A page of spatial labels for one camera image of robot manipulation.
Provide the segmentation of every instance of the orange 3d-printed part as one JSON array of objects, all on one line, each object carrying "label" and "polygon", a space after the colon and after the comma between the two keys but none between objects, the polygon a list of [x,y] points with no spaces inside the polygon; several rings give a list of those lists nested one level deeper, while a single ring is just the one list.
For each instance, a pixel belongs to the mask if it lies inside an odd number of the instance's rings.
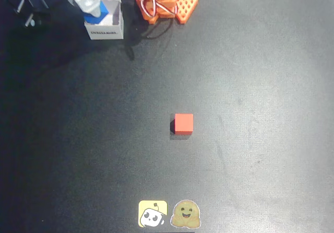
[{"label": "orange 3d-printed part", "polygon": [[194,129],[193,114],[175,114],[175,135],[191,135]]},{"label": "orange 3d-printed part", "polygon": [[177,0],[178,12],[176,17],[180,23],[187,23],[188,19],[195,10],[197,3],[198,0]]},{"label": "orange 3d-printed part", "polygon": [[193,13],[198,0],[156,0],[155,16],[153,16],[153,0],[136,0],[136,3],[143,18],[150,24],[155,24],[159,17],[174,18],[175,16],[181,24],[185,24]]}]

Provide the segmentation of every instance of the cartoon robot face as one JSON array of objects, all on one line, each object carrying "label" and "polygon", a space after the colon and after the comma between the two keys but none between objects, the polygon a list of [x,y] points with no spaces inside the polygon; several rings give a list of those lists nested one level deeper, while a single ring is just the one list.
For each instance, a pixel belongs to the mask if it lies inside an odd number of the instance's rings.
[{"label": "cartoon robot face", "polygon": [[141,216],[140,223],[146,227],[157,227],[159,224],[163,224],[162,213],[153,209],[146,209]]}]

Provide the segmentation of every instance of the orange bracket with holes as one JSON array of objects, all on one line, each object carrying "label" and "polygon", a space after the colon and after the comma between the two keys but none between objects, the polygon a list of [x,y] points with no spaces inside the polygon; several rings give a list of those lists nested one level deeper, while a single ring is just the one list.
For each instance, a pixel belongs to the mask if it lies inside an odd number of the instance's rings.
[{"label": "orange bracket with holes", "polygon": [[[190,18],[191,14],[196,8],[198,0],[156,0],[157,3],[164,6],[170,12],[175,12],[177,7],[177,14],[173,15],[159,6],[156,8],[156,15],[154,17],[149,17],[141,7],[141,0],[136,0],[137,5],[140,8],[141,14],[145,20],[150,24],[155,24],[158,18],[177,18],[181,24],[185,24]],[[153,15],[153,0],[144,0],[144,7],[147,12],[152,16]]]}]

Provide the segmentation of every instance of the red and white wire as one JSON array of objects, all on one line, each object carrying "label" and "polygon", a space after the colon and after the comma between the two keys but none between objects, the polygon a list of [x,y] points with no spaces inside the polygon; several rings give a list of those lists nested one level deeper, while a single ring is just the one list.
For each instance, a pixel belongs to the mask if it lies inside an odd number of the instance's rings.
[{"label": "red and white wire", "polygon": [[168,10],[166,7],[164,7],[162,4],[157,3],[156,0],[153,0],[153,15],[149,14],[149,12],[146,10],[146,8],[145,8],[145,6],[144,6],[144,0],[141,0],[141,1],[140,1],[140,5],[141,5],[142,10],[145,12],[145,14],[146,14],[147,16],[149,16],[150,18],[154,18],[154,17],[156,16],[156,14],[157,14],[157,6],[159,6],[159,7],[160,7],[161,9],[163,9],[164,11],[170,13],[171,15],[176,15],[176,14],[177,14],[177,4],[176,4],[176,6],[175,6],[175,8],[174,8],[174,11],[175,11],[175,12],[173,13],[173,12],[171,12],[170,10]]}]

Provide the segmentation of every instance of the black mat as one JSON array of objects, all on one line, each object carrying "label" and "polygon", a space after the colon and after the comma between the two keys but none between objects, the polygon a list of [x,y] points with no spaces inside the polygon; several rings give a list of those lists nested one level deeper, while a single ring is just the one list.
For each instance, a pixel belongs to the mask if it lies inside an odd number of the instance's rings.
[{"label": "black mat", "polygon": [[[199,0],[155,27],[122,1],[124,41],[66,2],[43,31],[1,19],[0,231],[333,232],[334,0]],[[199,229],[170,225],[183,199]],[[167,202],[161,227],[141,200]]]}]

